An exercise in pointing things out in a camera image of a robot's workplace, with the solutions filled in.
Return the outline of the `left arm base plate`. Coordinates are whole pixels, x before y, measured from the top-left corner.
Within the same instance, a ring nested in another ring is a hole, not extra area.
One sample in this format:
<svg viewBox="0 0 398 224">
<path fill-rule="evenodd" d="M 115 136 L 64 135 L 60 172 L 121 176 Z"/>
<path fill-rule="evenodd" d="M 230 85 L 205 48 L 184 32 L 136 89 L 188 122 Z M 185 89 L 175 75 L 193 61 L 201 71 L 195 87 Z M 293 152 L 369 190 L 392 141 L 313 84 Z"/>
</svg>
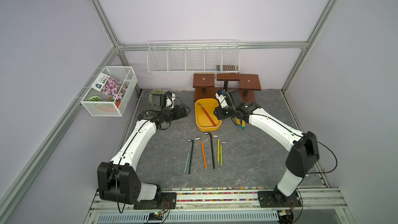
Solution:
<svg viewBox="0 0 398 224">
<path fill-rule="evenodd" d="M 177 203 L 177 193 L 162 192 L 157 194 L 154 200 L 143 200 L 134 204 L 135 210 L 147 209 L 175 209 Z"/>
</svg>

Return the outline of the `large black hex key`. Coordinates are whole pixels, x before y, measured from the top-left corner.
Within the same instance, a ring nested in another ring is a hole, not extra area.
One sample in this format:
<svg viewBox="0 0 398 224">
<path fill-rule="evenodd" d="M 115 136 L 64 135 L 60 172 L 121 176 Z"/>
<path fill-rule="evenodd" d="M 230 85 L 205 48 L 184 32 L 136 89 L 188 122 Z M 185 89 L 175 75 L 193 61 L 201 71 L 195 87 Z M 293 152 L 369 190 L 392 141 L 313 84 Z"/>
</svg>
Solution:
<svg viewBox="0 0 398 224">
<path fill-rule="evenodd" d="M 204 132 L 204 135 L 208 135 L 210 138 L 210 147 L 211 147 L 211 159 L 212 159 L 212 168 L 215 170 L 215 158 L 214 158 L 214 143 L 213 143 L 213 135 L 210 132 Z"/>
</svg>

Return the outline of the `yellow hex key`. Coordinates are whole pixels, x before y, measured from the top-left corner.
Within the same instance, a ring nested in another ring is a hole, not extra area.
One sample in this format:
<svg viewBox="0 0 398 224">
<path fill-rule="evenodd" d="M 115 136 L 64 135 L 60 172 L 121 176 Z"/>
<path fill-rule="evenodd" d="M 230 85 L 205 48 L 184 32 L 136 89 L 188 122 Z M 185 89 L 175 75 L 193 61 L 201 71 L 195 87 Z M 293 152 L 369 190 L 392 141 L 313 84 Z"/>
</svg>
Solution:
<svg viewBox="0 0 398 224">
<path fill-rule="evenodd" d="M 218 135 L 214 135 L 214 138 L 217 140 L 217 164 L 220 162 L 220 138 Z"/>
</svg>

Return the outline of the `green hex key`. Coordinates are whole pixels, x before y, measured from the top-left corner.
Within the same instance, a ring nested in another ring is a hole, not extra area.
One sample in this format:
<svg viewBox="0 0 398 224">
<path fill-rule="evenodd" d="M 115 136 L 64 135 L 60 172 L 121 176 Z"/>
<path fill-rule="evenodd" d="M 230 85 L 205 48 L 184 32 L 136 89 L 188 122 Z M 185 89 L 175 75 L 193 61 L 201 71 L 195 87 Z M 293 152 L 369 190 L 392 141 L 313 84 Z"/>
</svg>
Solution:
<svg viewBox="0 0 398 224">
<path fill-rule="evenodd" d="M 223 145 L 224 144 L 226 144 L 226 142 L 221 142 L 220 143 L 220 146 L 219 146 L 219 153 L 220 153 L 220 155 L 219 155 L 219 157 L 220 157 L 220 166 L 221 166 L 221 168 L 223 168 Z"/>
</svg>

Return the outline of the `red hex key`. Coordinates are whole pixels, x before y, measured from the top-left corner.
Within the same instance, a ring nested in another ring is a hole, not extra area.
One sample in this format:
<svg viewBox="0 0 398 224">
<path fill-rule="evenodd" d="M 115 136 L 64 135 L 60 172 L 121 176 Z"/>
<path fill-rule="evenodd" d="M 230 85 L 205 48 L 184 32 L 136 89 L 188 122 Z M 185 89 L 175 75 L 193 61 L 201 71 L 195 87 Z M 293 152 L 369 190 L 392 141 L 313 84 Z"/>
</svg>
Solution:
<svg viewBox="0 0 398 224">
<path fill-rule="evenodd" d="M 204 114 L 207 116 L 207 118 L 210 120 L 210 122 L 212 123 L 213 126 L 217 126 L 216 123 L 213 121 L 213 119 L 211 118 L 210 114 L 207 112 L 207 110 L 205 109 L 205 107 L 198 103 L 198 105 L 200 106 L 200 108 L 202 109 L 202 111 L 204 112 Z"/>
</svg>

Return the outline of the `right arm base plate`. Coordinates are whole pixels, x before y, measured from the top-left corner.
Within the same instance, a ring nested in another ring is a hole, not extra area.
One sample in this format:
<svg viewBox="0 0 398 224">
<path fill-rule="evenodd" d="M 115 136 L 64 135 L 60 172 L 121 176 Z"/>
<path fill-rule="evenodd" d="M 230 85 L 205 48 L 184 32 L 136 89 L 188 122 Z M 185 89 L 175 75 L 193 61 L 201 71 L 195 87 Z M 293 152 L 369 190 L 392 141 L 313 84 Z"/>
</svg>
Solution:
<svg viewBox="0 0 398 224">
<path fill-rule="evenodd" d="M 302 207 L 301 197 L 299 196 L 297 190 L 288 197 L 283 195 L 282 193 L 274 191 L 258 191 L 258 200 L 261 208 Z"/>
</svg>

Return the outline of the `orange hex key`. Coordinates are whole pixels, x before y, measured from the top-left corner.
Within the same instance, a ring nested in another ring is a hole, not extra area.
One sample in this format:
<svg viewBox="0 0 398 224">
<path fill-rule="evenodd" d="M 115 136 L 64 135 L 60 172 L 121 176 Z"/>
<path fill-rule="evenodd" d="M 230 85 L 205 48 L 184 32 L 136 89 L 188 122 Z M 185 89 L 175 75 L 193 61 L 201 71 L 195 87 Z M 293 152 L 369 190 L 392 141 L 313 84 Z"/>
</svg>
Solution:
<svg viewBox="0 0 398 224">
<path fill-rule="evenodd" d="M 201 138 L 195 138 L 195 141 L 200 142 L 201 144 L 201 151 L 202 151 L 202 156 L 203 156 L 203 162 L 204 162 L 204 168 L 205 171 L 208 171 L 208 166 L 207 166 L 207 161 L 206 161 L 206 153 L 205 153 L 205 148 L 204 148 L 204 142 L 201 140 Z"/>
</svg>

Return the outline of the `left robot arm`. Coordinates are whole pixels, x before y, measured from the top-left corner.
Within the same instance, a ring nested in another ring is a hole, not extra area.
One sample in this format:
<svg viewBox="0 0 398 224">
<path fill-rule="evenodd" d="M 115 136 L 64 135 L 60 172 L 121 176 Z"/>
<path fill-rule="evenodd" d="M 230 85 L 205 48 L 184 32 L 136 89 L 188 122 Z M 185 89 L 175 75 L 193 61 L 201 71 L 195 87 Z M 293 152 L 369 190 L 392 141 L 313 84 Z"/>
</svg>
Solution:
<svg viewBox="0 0 398 224">
<path fill-rule="evenodd" d="M 189 116 L 191 108 L 186 104 L 167 109 L 151 107 L 139 114 L 136 126 L 126 143 L 110 162 L 102 162 L 97 168 L 99 197 L 102 200 L 134 205 L 138 202 L 161 200 L 161 187 L 142 182 L 136 174 L 140 157 L 151 137 L 161 129 L 162 123 Z"/>
</svg>

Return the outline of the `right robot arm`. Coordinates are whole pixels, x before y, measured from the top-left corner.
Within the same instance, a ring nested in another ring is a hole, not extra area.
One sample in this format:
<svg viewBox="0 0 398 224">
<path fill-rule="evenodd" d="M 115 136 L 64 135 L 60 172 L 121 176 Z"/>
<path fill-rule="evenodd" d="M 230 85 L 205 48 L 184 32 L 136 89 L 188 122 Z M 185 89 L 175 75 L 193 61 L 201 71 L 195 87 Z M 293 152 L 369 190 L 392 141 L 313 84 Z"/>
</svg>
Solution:
<svg viewBox="0 0 398 224">
<path fill-rule="evenodd" d="M 217 119 L 237 118 L 247 122 L 270 135 L 289 152 L 286 170 L 274 188 L 273 199 L 278 205 L 290 201 L 291 195 L 320 158 L 316 136 L 284 124 L 255 102 L 245 102 L 237 90 L 219 90 L 216 99 L 219 102 L 214 110 Z"/>
</svg>

